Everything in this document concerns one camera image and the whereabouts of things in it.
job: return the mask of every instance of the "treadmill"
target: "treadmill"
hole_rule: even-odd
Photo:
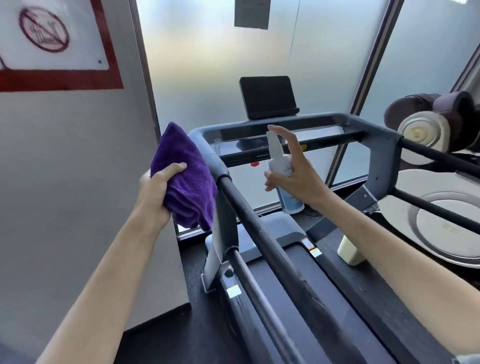
[[[455,165],[479,178],[480,168],[344,113],[213,125],[189,134],[218,186],[202,282],[206,292],[216,289],[223,297],[232,329],[242,339],[252,362],[417,363],[401,351],[382,323],[364,320],[368,308],[353,307],[351,297],[345,298],[331,281],[315,242],[332,232],[334,224],[322,218],[304,232],[283,212],[260,218],[235,187],[228,167],[269,159],[268,147],[247,149],[243,144],[240,149],[239,140],[264,138],[268,124],[292,131],[334,125],[343,128],[342,134],[302,141],[307,151],[350,142],[368,147],[368,179],[346,199],[360,211],[392,194],[457,225],[480,231],[476,222],[395,189],[402,148]],[[215,153],[218,139],[220,156]],[[283,147],[288,153],[288,146]]]

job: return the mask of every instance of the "white spray bottle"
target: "white spray bottle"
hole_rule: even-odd
[[[268,161],[269,169],[272,172],[290,177],[290,175],[293,173],[291,156],[288,154],[283,154],[282,145],[275,132],[268,131],[267,139],[268,151],[270,152],[271,158]],[[278,193],[278,198],[280,199],[280,204],[282,205],[282,210],[286,214],[296,214],[305,208],[303,202],[294,198],[284,189],[277,186],[276,191]]]

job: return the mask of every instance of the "red circle slash symbol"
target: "red circle slash symbol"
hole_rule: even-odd
[[[70,43],[65,24],[47,9],[38,6],[24,8],[20,12],[18,23],[27,39],[44,51],[60,53]]]

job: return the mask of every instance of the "black screen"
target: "black screen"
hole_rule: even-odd
[[[295,115],[299,112],[288,76],[242,77],[240,88],[250,119]]]

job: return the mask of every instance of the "purple towel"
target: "purple towel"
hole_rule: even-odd
[[[215,181],[195,143],[174,122],[168,124],[150,166],[150,176],[171,163],[187,163],[187,169],[168,182],[163,205],[176,223],[203,231],[212,228],[217,193]]]

